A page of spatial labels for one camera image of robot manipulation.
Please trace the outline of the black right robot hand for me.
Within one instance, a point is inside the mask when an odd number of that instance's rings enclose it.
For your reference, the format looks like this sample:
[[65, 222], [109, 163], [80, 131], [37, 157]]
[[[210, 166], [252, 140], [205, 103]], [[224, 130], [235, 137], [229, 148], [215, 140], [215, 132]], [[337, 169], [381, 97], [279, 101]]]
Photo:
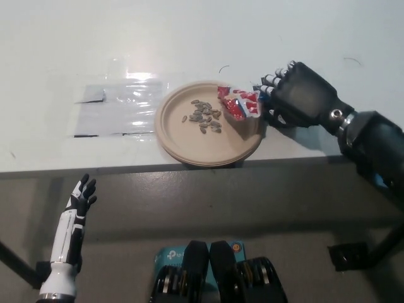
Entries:
[[253, 90], [259, 92], [264, 119], [278, 129], [322, 126], [335, 135], [354, 112], [332, 85], [302, 62], [290, 61], [286, 68], [263, 76]]

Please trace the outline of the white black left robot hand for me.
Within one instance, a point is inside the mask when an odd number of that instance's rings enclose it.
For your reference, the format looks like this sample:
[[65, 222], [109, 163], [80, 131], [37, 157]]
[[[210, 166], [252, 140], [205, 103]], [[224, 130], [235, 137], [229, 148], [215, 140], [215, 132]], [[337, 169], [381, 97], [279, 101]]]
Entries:
[[50, 261], [76, 266], [81, 259], [86, 216], [97, 197], [96, 180], [85, 174], [76, 184], [62, 212], [54, 238]]

